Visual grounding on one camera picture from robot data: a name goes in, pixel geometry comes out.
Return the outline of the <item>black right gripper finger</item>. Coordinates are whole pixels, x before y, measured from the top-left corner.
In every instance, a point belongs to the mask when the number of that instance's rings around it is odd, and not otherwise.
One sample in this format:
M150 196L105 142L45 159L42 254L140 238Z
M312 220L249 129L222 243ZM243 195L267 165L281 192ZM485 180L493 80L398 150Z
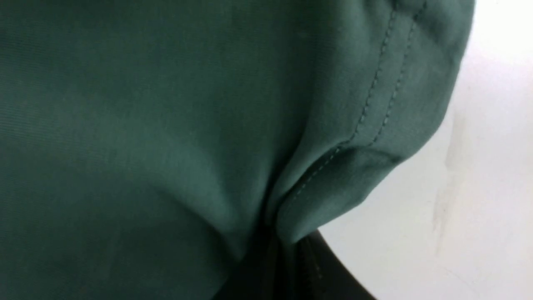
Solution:
M296 244L297 300L374 300L316 230Z

